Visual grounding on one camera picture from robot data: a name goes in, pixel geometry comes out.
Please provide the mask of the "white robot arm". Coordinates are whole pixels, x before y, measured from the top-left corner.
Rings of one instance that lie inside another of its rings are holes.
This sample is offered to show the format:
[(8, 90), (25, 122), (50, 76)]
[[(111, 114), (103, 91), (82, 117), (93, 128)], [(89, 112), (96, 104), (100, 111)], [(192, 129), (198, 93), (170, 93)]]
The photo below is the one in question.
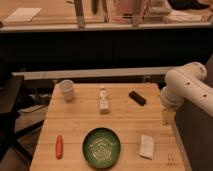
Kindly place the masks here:
[(166, 86), (160, 92), (160, 102), (164, 106), (164, 125), (169, 125), (184, 100), (187, 99), (213, 118), (213, 88), (204, 83), (206, 67), (199, 62), (191, 62), (174, 67), (165, 75)]

